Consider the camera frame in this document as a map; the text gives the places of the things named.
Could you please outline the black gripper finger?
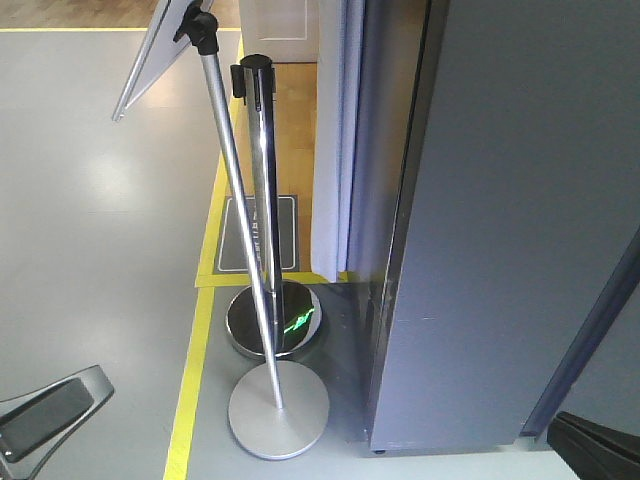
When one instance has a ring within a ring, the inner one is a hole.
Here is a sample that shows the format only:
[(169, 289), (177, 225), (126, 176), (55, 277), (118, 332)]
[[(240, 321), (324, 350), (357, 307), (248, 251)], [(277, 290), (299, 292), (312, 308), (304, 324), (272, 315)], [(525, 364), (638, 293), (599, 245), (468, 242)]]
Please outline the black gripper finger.
[(579, 479), (639, 478), (639, 437), (560, 412), (547, 443)]

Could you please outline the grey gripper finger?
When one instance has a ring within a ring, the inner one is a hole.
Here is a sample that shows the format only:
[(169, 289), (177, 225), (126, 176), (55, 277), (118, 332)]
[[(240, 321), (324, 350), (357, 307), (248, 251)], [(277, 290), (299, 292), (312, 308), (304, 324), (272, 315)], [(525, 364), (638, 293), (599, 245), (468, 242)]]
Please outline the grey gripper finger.
[(1, 477), (33, 479), (53, 453), (94, 415), (115, 388), (93, 365), (1, 402)]

